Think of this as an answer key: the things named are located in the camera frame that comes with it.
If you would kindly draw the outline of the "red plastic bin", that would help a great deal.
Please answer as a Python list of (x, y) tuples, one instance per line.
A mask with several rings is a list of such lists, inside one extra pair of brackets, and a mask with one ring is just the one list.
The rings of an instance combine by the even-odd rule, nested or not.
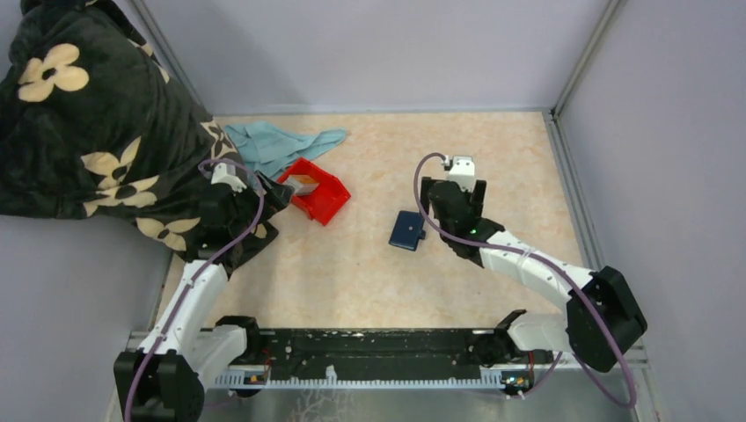
[(292, 174), (306, 174), (320, 183), (309, 195), (293, 195), (291, 203), (303, 211), (310, 220), (323, 226), (326, 226), (351, 198), (350, 192), (337, 177), (308, 159), (299, 158), (278, 178), (278, 181), (282, 184), (285, 178)]

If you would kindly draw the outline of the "navy leather card holder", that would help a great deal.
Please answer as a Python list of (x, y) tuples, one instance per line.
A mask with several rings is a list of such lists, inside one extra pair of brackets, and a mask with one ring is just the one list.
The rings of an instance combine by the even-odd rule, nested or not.
[(399, 211), (390, 235), (389, 245), (416, 251), (419, 242), (426, 237), (424, 223), (424, 218), (419, 212)]

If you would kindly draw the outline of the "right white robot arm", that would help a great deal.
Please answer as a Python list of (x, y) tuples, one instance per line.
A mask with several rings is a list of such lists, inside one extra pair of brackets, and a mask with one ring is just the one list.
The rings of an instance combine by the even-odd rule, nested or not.
[(460, 258), (512, 278), (544, 297), (559, 314), (515, 311), (501, 324), (495, 350), (506, 362), (528, 351), (570, 352), (596, 371), (610, 371), (647, 331), (647, 319), (624, 275), (611, 266), (574, 266), (530, 247), (482, 216), (486, 181), (464, 192), (453, 181), (425, 177), (414, 197), (426, 221)]

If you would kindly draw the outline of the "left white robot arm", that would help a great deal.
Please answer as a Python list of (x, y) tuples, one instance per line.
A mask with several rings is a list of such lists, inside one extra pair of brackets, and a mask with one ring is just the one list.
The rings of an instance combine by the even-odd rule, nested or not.
[(204, 328), (230, 276), (277, 236), (269, 219), (290, 202), (292, 190), (260, 171), (250, 183), (212, 175), (216, 193), (195, 218), (162, 223), (139, 218), (136, 227), (182, 254), (185, 266), (155, 326), (131, 351), (119, 354), (114, 377), (126, 421), (196, 421), (206, 391), (234, 360), (257, 361), (264, 351), (250, 316), (224, 316)]

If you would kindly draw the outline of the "cards stack in bin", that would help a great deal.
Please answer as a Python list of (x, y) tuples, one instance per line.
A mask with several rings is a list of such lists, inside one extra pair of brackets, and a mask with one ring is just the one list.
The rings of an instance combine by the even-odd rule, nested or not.
[(288, 175), (282, 182), (284, 186), (292, 190), (294, 196), (305, 196), (313, 193), (320, 183), (312, 176), (306, 174)]

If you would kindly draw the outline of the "light blue cloth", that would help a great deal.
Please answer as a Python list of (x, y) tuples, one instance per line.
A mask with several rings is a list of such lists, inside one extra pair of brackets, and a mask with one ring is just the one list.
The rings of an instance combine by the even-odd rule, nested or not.
[(305, 135), (283, 130), (265, 120), (227, 125), (224, 130), (245, 165), (272, 179), (278, 179), (300, 158), (315, 160), (347, 138), (347, 130), (343, 128)]

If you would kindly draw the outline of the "black floral fleece blanket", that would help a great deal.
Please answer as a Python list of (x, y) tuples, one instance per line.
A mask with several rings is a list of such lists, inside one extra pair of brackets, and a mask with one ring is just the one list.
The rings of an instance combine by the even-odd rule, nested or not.
[(200, 216), (213, 167), (242, 157), (117, 4), (19, 9), (1, 82), (2, 214), (135, 228)]

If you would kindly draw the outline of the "aluminium frame post right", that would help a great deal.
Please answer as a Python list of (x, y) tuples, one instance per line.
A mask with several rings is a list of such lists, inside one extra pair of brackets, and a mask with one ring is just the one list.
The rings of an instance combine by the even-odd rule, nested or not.
[(570, 77), (567, 79), (567, 83), (562, 89), (555, 106), (552, 108), (552, 116), (555, 120), (558, 120), (567, 108), (570, 100), (588, 72), (598, 50), (601, 48), (608, 31), (611, 29), (615, 20), (618, 18), (618, 14), (624, 9), (626, 4), (626, 0), (610, 0), (605, 5), (601, 17), (596, 23), (593, 32), (590, 34), (588, 43), (582, 50), (580, 58), (575, 64)]

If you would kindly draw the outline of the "aluminium frame post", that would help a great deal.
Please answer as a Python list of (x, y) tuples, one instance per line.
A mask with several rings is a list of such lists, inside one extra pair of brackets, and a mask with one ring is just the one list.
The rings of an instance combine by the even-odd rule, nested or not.
[(129, 0), (128, 4), (134, 9), (136, 16), (143, 22), (146, 32), (152, 38), (153, 45), (158, 51), (159, 57), (164, 60), (166, 67), (180, 80), (192, 98), (209, 110), (150, 7), (143, 0)]
[(618, 18), (618, 14), (624, 9), (626, 4), (626, 0), (610, 0), (605, 5), (601, 17), (596, 23), (593, 32), (590, 34), (588, 43), (582, 50), (580, 58), (575, 64), (570, 77), (567, 79), (567, 83), (562, 89), (555, 106), (552, 108), (552, 116), (555, 120), (558, 120), (567, 108), (570, 100), (588, 72), (598, 50), (601, 48), (608, 31), (611, 29), (615, 20)]

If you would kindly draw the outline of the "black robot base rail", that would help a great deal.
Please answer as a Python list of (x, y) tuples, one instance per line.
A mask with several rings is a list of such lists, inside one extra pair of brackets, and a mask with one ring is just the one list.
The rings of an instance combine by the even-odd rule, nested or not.
[(551, 351), (523, 352), (488, 329), (300, 329), (249, 326), (249, 349), (214, 386), (263, 389), (471, 389), (520, 395)]

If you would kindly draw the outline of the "aluminium frame post left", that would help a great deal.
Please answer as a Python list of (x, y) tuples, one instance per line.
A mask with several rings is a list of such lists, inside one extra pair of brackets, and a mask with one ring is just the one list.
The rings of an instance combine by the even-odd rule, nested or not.
[(153, 45), (158, 51), (159, 57), (164, 60), (166, 67), (180, 80), (192, 98), (209, 110), (150, 7), (143, 0), (129, 0), (128, 4), (134, 9), (136, 16), (143, 22), (146, 32), (152, 38)]

